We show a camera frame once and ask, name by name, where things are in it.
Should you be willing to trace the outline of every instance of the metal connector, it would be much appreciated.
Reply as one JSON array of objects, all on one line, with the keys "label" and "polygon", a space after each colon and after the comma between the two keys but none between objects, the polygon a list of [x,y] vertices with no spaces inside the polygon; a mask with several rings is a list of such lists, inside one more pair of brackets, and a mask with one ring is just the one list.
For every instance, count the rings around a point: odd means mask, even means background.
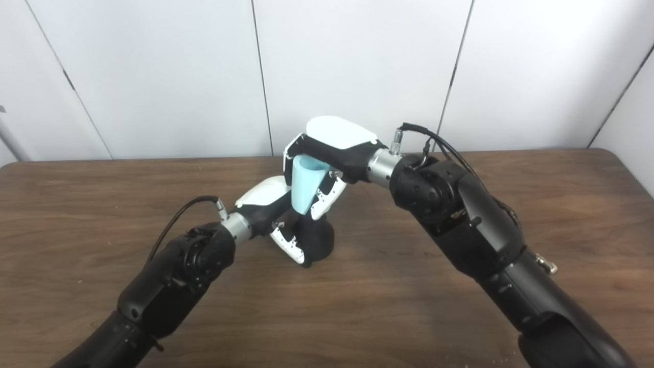
[{"label": "metal connector", "polygon": [[536,263],[541,266],[548,275],[554,275],[559,271],[559,268],[554,263],[549,262],[538,253],[536,253]]},{"label": "metal connector", "polygon": [[222,203],[220,198],[218,198],[218,202],[216,202],[216,207],[218,208],[218,216],[220,216],[221,221],[225,221],[230,218],[230,215],[227,213],[225,205]]},{"label": "metal connector", "polygon": [[393,141],[390,142],[390,149],[389,152],[392,155],[399,155],[400,154],[400,147],[402,146],[402,135],[404,133],[400,129],[395,130],[395,136],[393,137]]}]

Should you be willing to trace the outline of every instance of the wooden surface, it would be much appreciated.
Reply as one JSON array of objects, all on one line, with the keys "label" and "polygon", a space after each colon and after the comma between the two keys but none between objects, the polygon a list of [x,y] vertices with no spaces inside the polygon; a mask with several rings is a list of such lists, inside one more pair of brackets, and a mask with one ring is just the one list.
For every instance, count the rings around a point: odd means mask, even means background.
[{"label": "wooden surface", "polygon": [[[609,152],[466,155],[521,216],[556,281],[654,366],[654,202]],[[226,205],[280,158],[32,162],[0,170],[0,365],[49,367],[115,308],[187,200]],[[526,367],[517,334],[390,195],[349,186],[332,255],[305,270],[268,238],[237,249],[142,367]],[[213,221],[189,211],[172,234]]]}]

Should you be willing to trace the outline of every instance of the cable connector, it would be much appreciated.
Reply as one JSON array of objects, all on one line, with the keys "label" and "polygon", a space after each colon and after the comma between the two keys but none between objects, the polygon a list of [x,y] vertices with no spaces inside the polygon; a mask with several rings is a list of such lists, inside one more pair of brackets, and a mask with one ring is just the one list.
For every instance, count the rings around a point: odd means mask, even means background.
[{"label": "cable connector", "polygon": [[218,198],[216,201],[216,207],[218,208],[218,215],[220,216],[221,221],[225,221],[230,218],[230,215],[227,213],[225,205],[222,203],[220,198]]},{"label": "cable connector", "polygon": [[400,147],[402,146],[402,136],[403,136],[402,129],[395,129],[395,136],[393,137],[393,141],[390,142],[390,149],[388,150],[390,154],[396,156],[400,154]]}]

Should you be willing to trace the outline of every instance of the white wall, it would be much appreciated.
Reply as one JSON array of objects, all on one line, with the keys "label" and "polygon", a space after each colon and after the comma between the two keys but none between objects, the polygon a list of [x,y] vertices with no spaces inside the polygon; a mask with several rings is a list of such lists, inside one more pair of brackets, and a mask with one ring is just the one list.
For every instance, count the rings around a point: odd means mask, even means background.
[{"label": "white wall", "polygon": [[650,56],[592,148],[615,153],[654,196],[654,57]]},{"label": "white wall", "polygon": [[21,159],[110,158],[24,0],[0,1],[0,105]]},{"label": "white wall", "polygon": [[26,160],[278,155],[329,114],[585,147],[654,44],[650,0],[478,0],[465,38],[470,0],[253,4],[0,2],[0,136]]},{"label": "white wall", "polygon": [[271,154],[250,1],[29,3],[114,158]]},{"label": "white wall", "polygon": [[[470,1],[254,2],[275,154],[316,116],[436,130]],[[408,134],[404,149],[425,138]]]},{"label": "white wall", "polygon": [[586,147],[652,44],[651,0],[476,1],[440,133],[461,150]]}]

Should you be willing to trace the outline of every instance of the panel seam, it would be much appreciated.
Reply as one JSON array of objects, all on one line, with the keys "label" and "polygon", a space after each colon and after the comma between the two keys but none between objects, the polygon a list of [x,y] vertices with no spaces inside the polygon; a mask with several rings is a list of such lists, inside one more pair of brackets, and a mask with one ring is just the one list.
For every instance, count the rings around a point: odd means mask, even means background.
[{"label": "panel seam", "polygon": [[111,154],[111,151],[109,150],[109,146],[107,146],[107,142],[105,142],[104,138],[102,138],[102,134],[100,134],[100,130],[97,128],[97,125],[95,125],[95,122],[93,121],[93,118],[91,117],[91,114],[88,112],[88,109],[86,108],[86,105],[84,104],[84,101],[82,101],[82,98],[80,97],[80,94],[77,92],[77,89],[73,86],[73,82],[71,81],[71,78],[70,78],[69,74],[66,72],[66,69],[63,67],[62,62],[59,59],[59,55],[57,55],[57,52],[52,47],[52,43],[50,42],[50,39],[48,38],[48,36],[45,34],[45,31],[43,30],[43,27],[41,26],[41,23],[39,22],[39,19],[37,18],[37,15],[34,13],[34,10],[32,9],[32,6],[29,4],[29,1],[27,1],[27,0],[25,0],[25,4],[27,5],[27,8],[29,9],[29,12],[32,13],[32,17],[34,17],[34,21],[36,21],[37,25],[39,26],[41,34],[45,38],[45,41],[48,43],[48,46],[50,47],[50,51],[52,51],[52,54],[54,55],[54,58],[57,60],[57,63],[59,64],[59,67],[63,71],[63,74],[66,76],[66,79],[68,80],[68,83],[71,85],[71,88],[73,89],[73,92],[75,93],[75,96],[77,96],[77,100],[79,100],[80,104],[82,105],[82,108],[84,109],[84,112],[86,113],[86,116],[88,117],[88,120],[91,122],[91,125],[95,129],[95,132],[96,132],[98,138],[100,138],[100,141],[102,142],[102,145],[105,146],[105,150],[107,151],[107,154],[109,154],[109,157],[113,160],[114,156]]},{"label": "panel seam", "polygon": [[606,115],[606,118],[604,118],[604,120],[602,121],[602,124],[600,124],[600,127],[597,128],[597,131],[593,135],[593,138],[591,138],[591,141],[588,143],[588,146],[586,146],[586,148],[591,148],[591,146],[593,145],[593,142],[595,142],[595,139],[600,134],[600,131],[603,129],[604,125],[606,125],[606,122],[608,122],[609,119],[611,118],[611,115],[613,115],[613,112],[615,111],[615,108],[620,104],[620,101],[622,101],[622,98],[625,97],[625,94],[627,93],[627,90],[629,89],[629,87],[631,87],[631,84],[636,80],[636,77],[640,73],[640,70],[643,69],[643,66],[647,62],[647,59],[649,59],[649,56],[652,55],[653,50],[654,50],[654,45],[652,45],[649,48],[649,51],[647,52],[647,55],[645,55],[645,58],[640,63],[640,65],[638,66],[638,69],[636,70],[634,75],[629,80],[629,83],[627,83],[625,89],[623,89],[622,92],[620,93],[620,96],[618,96],[617,100],[613,104],[613,107],[611,107],[611,109],[609,110],[609,113]]},{"label": "panel seam", "polygon": [[256,38],[256,53],[259,57],[259,71],[261,73],[261,87],[264,90],[264,105],[266,107],[266,122],[268,123],[268,139],[270,139],[270,155],[275,156],[273,149],[273,131],[270,128],[270,115],[268,113],[268,98],[266,96],[266,82],[264,81],[264,66],[261,63],[261,48],[259,47],[259,30],[256,26],[256,13],[254,12],[254,0],[250,0],[252,4],[252,20],[254,21],[254,37]]},{"label": "panel seam", "polygon": [[441,117],[438,120],[438,128],[436,129],[436,134],[440,134],[441,126],[443,125],[443,118],[445,116],[445,109],[447,108],[447,102],[449,101],[450,93],[452,92],[452,85],[454,85],[454,78],[456,75],[456,69],[458,68],[458,61],[461,58],[461,50],[463,50],[463,44],[466,41],[466,34],[468,33],[468,25],[470,24],[470,18],[472,17],[472,9],[475,6],[475,0],[470,1],[470,9],[468,10],[468,17],[466,18],[466,25],[463,28],[463,34],[461,35],[461,42],[458,46],[458,51],[456,53],[456,60],[454,62],[454,68],[452,69],[452,77],[450,78],[449,86],[447,87],[447,94],[445,95],[445,101],[443,102],[443,109],[441,111]]}]

